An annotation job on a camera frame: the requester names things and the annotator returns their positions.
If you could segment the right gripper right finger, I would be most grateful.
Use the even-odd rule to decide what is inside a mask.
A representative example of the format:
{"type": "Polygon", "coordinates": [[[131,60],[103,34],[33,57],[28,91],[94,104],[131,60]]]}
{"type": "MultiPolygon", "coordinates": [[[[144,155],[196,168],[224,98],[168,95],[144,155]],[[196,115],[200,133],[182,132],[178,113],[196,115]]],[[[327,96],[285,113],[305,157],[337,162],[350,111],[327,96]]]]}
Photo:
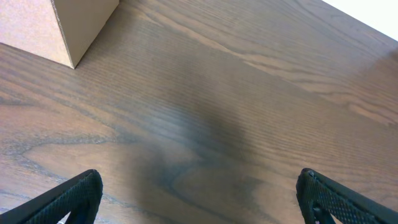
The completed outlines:
{"type": "Polygon", "coordinates": [[[296,191],[306,224],[397,224],[397,212],[309,168],[298,176],[296,191]]]}

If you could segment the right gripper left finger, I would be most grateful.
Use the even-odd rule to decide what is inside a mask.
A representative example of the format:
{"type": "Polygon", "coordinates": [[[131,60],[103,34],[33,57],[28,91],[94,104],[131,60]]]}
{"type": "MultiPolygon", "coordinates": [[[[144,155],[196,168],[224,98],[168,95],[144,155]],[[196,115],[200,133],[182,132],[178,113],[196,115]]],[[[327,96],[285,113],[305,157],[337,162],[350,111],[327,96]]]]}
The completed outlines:
{"type": "Polygon", "coordinates": [[[1,223],[93,224],[103,195],[99,172],[89,169],[28,202],[1,214],[1,223]]]}

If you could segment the brown cardboard box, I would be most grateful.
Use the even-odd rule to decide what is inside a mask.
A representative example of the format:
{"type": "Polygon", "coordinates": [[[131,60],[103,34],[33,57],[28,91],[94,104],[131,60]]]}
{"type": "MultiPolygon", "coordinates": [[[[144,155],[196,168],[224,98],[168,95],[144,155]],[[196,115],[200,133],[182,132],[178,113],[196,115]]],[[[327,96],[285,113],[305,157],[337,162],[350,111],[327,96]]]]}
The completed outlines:
{"type": "Polygon", "coordinates": [[[1,0],[1,43],[74,69],[119,0],[1,0]]]}

